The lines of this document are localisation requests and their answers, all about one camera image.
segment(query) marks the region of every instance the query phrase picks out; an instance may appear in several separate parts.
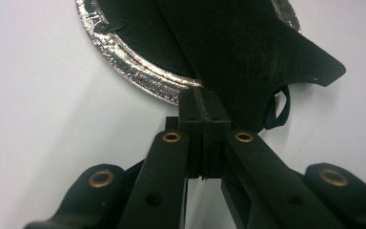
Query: white background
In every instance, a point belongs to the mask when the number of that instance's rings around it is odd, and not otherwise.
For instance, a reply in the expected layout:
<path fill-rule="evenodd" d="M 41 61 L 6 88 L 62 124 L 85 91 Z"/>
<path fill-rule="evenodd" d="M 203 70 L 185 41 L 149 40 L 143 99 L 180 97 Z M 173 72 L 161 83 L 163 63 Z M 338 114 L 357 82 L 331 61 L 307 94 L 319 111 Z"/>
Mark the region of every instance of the white background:
<path fill-rule="evenodd" d="M 293 169 L 366 181 L 366 1 L 292 1 L 303 34 L 340 60 L 328 88 L 293 85 L 291 117 L 261 135 Z M 49 218 L 89 167 L 144 158 L 177 108 L 128 83 L 86 35 L 73 0 L 0 0 L 0 229 Z M 219 181 L 190 183 L 187 228 L 234 228 Z"/>

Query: brass grommet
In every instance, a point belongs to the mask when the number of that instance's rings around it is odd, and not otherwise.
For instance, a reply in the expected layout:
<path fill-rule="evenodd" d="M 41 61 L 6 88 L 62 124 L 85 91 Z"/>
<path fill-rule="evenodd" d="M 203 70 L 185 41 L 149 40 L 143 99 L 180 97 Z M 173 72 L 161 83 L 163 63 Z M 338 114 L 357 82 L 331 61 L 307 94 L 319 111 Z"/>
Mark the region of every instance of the brass grommet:
<path fill-rule="evenodd" d="M 335 186 L 346 186 L 349 183 L 349 180 L 336 170 L 323 169 L 319 175 L 323 180 Z"/>
<path fill-rule="evenodd" d="M 176 142 L 181 138 L 180 134 L 176 132 L 168 132 L 163 135 L 163 140 L 167 142 Z"/>
<path fill-rule="evenodd" d="M 98 180 L 99 176 L 107 176 L 103 180 Z M 89 177 L 89 184 L 93 188 L 102 188 L 108 186 L 114 180 L 114 173 L 108 169 L 100 170 Z"/>
<path fill-rule="evenodd" d="M 241 141 L 241 142 L 251 142 L 254 140 L 254 137 L 251 134 L 244 133 L 244 132 L 236 133 L 234 135 L 234 138 L 236 138 L 236 140 Z"/>

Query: aluminum foil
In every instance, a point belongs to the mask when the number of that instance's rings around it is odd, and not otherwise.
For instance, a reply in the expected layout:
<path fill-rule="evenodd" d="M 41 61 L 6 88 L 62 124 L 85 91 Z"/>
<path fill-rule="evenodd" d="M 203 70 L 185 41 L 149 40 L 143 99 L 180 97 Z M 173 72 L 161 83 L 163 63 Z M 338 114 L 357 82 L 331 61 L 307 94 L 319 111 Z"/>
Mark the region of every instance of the aluminum foil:
<path fill-rule="evenodd" d="M 272 0 L 272 3 L 277 17 L 300 32 L 298 20 L 289 1 Z M 201 87 L 198 80 L 156 67 L 134 52 L 114 32 L 103 33 L 103 27 L 109 23 L 96 0 L 76 0 L 76 7 L 93 45 L 116 71 L 138 88 L 164 101 L 177 104 L 180 91 L 189 87 Z"/>

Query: metal rivet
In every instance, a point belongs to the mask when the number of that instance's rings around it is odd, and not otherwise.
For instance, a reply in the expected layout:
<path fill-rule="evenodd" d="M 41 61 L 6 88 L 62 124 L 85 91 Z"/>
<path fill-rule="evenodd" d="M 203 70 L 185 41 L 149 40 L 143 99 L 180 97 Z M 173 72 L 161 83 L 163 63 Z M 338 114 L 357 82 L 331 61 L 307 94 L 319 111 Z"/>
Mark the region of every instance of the metal rivet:
<path fill-rule="evenodd" d="M 163 140 L 167 142 L 176 142 L 180 140 L 180 134 L 176 132 L 169 132 L 163 135 Z"/>
<path fill-rule="evenodd" d="M 236 133 L 234 135 L 234 138 L 236 138 L 236 140 L 241 142 L 251 142 L 254 140 L 254 137 L 252 135 L 244 132 Z"/>
<path fill-rule="evenodd" d="M 332 169 L 323 169 L 319 175 L 326 182 L 339 187 L 346 186 L 349 182 L 344 175 Z"/>
<path fill-rule="evenodd" d="M 100 180 L 100 176 L 106 176 L 105 179 Z M 100 170 L 89 177 L 89 184 L 93 188 L 102 188 L 108 186 L 114 180 L 114 173 L 108 169 Z"/>

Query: black rubber strap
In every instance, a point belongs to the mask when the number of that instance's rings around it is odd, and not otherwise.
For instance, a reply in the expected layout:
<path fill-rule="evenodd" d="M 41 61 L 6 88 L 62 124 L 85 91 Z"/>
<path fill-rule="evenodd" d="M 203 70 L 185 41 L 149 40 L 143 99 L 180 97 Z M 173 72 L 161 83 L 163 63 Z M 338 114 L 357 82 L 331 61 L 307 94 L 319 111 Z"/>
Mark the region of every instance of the black rubber strap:
<path fill-rule="evenodd" d="M 275 115 L 276 104 L 275 104 L 275 95 L 283 92 L 283 94 L 287 97 L 287 101 L 285 102 L 284 108 L 281 113 L 277 116 Z M 266 116 L 264 119 L 264 128 L 266 130 L 270 130 L 275 127 L 283 126 L 290 115 L 290 106 L 291 106 L 291 98 L 290 98 L 290 90 L 288 86 L 284 86 L 280 88 L 273 96 L 270 98 L 270 101 L 267 105 Z"/>

